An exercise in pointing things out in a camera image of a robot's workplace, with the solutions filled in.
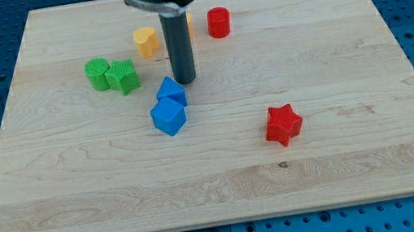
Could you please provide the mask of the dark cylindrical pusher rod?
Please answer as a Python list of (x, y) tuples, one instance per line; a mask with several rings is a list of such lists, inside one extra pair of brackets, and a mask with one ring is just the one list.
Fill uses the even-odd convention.
[(196, 72), (186, 13), (172, 17), (160, 15), (159, 20), (174, 80), (187, 85), (194, 81)]

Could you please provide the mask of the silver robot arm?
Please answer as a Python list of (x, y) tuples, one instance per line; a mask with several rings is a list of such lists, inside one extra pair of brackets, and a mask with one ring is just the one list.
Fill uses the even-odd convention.
[(125, 5), (157, 13), (174, 80), (187, 85), (195, 80), (196, 67), (186, 9), (194, 0), (124, 0)]

